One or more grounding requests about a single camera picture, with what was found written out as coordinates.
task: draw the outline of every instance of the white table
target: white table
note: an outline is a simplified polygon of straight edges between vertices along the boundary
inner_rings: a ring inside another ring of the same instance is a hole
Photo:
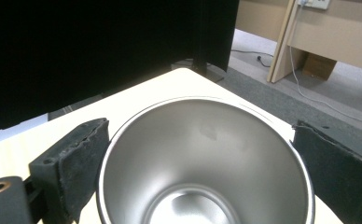
[[[109,135],[112,136],[127,119],[144,108],[185,96],[217,97],[247,106],[269,119],[281,130],[284,137],[293,138],[289,124],[204,77],[181,68],[0,142],[0,177],[18,175],[25,179],[29,175],[28,163],[80,123],[107,118],[110,121]],[[320,199],[315,199],[315,223],[341,223]],[[95,196],[82,211],[80,223],[100,223]]]

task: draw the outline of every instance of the metal bowl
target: metal bowl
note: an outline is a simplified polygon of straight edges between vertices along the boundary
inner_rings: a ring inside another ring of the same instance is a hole
[[[313,223],[296,150],[257,112],[211,98],[163,102],[127,121],[97,195],[104,223]]]

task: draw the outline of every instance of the wooden desk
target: wooden desk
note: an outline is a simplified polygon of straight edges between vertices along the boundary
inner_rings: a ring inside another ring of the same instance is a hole
[[[211,96],[244,105],[268,118],[284,137],[293,138],[289,124],[190,70],[177,69],[0,142],[0,177],[26,178],[28,163],[82,122],[108,118],[112,136],[127,119],[144,108],[182,96]],[[321,200],[315,197],[315,201],[315,223],[341,223]],[[80,223],[100,223],[94,196],[82,211]]]
[[[362,68],[362,0],[331,0],[328,10],[304,7],[296,17],[299,9],[298,0],[240,2],[236,28],[277,41],[268,81],[292,72],[289,46],[297,67],[311,52]]]

